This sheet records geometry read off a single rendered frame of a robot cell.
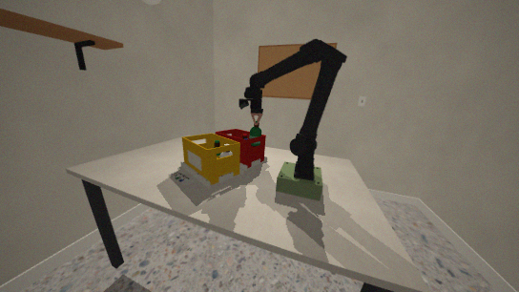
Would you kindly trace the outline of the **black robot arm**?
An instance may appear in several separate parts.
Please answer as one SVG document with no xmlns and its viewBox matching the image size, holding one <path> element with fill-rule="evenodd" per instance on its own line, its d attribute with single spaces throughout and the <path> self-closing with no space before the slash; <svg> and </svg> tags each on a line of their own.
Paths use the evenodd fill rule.
<svg viewBox="0 0 519 292">
<path fill-rule="evenodd" d="M 315 56 L 322 56 L 322 58 Z M 314 137 L 317 137 L 317 130 L 324 108 L 338 71 L 341 68 L 342 63 L 345 63 L 346 57 L 345 54 L 331 45 L 328 45 L 319 39 L 313 39 L 302 45 L 298 52 L 285 58 L 276 65 L 265 71 L 253 74 L 249 81 L 250 87 L 247 87 L 244 92 L 246 99 L 239 100 L 239 107 L 241 109 L 247 107 L 249 104 L 251 108 L 251 103 L 251 109 L 257 109 L 258 99 L 262 99 L 261 89 L 264 89 L 264 86 L 269 83 L 271 79 L 276 79 L 303 66 L 321 61 L 320 73 L 311 97 L 305 120 L 300 132 L 296 135 L 296 138 L 290 142 L 290 150 L 292 154 L 298 156 L 294 172 L 295 178 L 314 180 L 314 153 L 317 148 L 317 141 Z M 254 90 L 253 96 L 252 89 L 256 87 L 258 89 Z M 249 103 L 248 101 L 251 102 Z"/>
</svg>

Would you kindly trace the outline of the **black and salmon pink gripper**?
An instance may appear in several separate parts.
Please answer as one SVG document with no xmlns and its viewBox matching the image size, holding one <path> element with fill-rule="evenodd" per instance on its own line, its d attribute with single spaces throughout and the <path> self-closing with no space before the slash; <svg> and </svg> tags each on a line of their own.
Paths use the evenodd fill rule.
<svg viewBox="0 0 519 292">
<path fill-rule="evenodd" d="M 254 112 L 254 113 L 252 113 L 252 112 Z M 261 99 L 258 99 L 258 108 L 257 109 L 251 109 L 251 116 L 253 118 L 253 121 L 254 121 L 255 125 L 259 124 L 260 119 L 261 119 L 261 117 L 263 115 L 262 112 L 263 112 L 263 109 L 261 108 Z M 254 115 L 258 115 L 259 116 L 258 119 L 257 119 L 257 123 L 256 123 L 256 120 L 254 118 Z"/>
</svg>

